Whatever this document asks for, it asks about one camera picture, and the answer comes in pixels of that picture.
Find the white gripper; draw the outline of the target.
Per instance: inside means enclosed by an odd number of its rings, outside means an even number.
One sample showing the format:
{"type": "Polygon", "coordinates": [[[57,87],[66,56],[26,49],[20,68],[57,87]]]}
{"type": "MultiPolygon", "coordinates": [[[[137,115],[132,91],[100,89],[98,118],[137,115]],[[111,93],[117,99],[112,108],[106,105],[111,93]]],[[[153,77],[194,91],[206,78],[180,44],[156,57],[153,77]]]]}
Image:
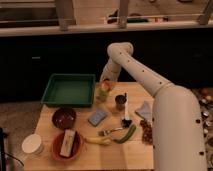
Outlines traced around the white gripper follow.
{"type": "Polygon", "coordinates": [[[108,79],[109,81],[116,82],[118,80],[118,72],[110,70],[108,67],[104,67],[100,76],[100,81],[108,79]]]}

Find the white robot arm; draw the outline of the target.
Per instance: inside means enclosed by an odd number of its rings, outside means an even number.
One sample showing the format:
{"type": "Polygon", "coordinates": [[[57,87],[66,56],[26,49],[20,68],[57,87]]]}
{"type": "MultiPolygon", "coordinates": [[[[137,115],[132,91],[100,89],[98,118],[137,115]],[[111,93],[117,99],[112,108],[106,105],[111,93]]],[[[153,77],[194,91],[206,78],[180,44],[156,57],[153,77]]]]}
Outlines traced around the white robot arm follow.
{"type": "Polygon", "coordinates": [[[113,82],[126,70],[154,98],[154,171],[207,171],[202,116],[196,96],[133,58],[129,42],[107,47],[101,77],[113,82]]]}

